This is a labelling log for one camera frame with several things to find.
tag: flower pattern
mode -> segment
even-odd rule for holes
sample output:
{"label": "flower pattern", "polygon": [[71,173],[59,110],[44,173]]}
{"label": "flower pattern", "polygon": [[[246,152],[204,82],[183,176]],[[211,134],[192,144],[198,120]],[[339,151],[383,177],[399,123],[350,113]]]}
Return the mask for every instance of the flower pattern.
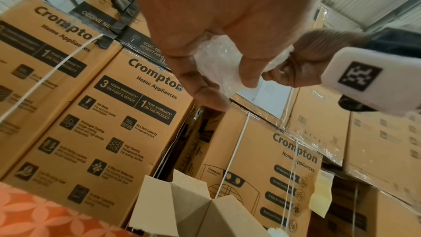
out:
{"label": "flower pattern", "polygon": [[110,226],[0,183],[1,237],[135,237]]}

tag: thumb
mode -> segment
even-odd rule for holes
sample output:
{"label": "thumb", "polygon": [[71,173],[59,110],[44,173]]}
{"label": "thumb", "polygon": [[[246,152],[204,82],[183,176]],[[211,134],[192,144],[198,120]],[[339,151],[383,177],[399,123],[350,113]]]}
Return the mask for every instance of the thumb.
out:
{"label": "thumb", "polygon": [[273,58],[251,59],[243,56],[239,66],[240,79],[243,85],[249,88],[256,88],[259,85],[259,79],[264,68]]}

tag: crompton logo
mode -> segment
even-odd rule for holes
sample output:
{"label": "crompton logo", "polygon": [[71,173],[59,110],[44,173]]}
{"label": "crompton logo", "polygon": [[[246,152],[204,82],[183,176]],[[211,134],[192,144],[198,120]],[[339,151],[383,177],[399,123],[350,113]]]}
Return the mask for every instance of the crompton logo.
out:
{"label": "crompton logo", "polygon": [[147,66],[139,63],[139,61],[135,58],[132,58],[131,60],[128,61],[128,64],[134,68],[139,69],[141,72],[146,73],[147,75],[154,77],[155,78],[155,82],[164,82],[165,84],[168,84],[169,86],[175,88],[178,91],[183,90],[183,86],[181,86],[181,84],[175,81],[171,80],[171,77],[166,77],[162,74],[159,74],[158,72],[148,68]]}
{"label": "crompton logo", "polygon": [[73,32],[73,33],[77,33],[78,36],[83,37],[86,40],[91,40],[92,39],[92,34],[86,32],[85,29],[80,29],[77,26],[72,25],[70,22],[61,19],[60,17],[58,17],[57,15],[51,13],[47,7],[36,7],[34,9],[34,11],[43,16],[43,17],[47,17],[50,21],[55,22],[56,24],[60,25],[61,27],[63,27],[65,29],[66,32]]}
{"label": "crompton logo", "polygon": [[[279,133],[273,134],[273,140],[275,142],[278,142],[278,143],[282,144],[285,147],[288,147],[289,149],[291,149],[294,152],[296,151],[296,145],[294,145],[294,144],[290,143],[288,140],[285,140],[284,138],[282,138]],[[306,149],[302,149],[302,148],[299,147],[298,148],[298,155],[302,155],[303,157],[312,161],[313,163],[317,163],[317,157],[308,153]]]}

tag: human hand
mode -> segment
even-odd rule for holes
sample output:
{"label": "human hand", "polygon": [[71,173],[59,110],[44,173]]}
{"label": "human hand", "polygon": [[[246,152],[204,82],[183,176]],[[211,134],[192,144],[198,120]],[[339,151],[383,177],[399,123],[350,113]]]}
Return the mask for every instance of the human hand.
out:
{"label": "human hand", "polygon": [[344,47],[361,47],[372,34],[317,29],[305,33],[294,43],[294,51],[278,67],[265,72],[266,81],[294,88],[317,85],[333,55]]}
{"label": "human hand", "polygon": [[197,70],[195,49],[226,34],[243,54],[239,74],[257,87],[265,66],[308,28],[321,0],[138,0],[152,41],[185,90],[199,103],[225,111],[229,100]]}

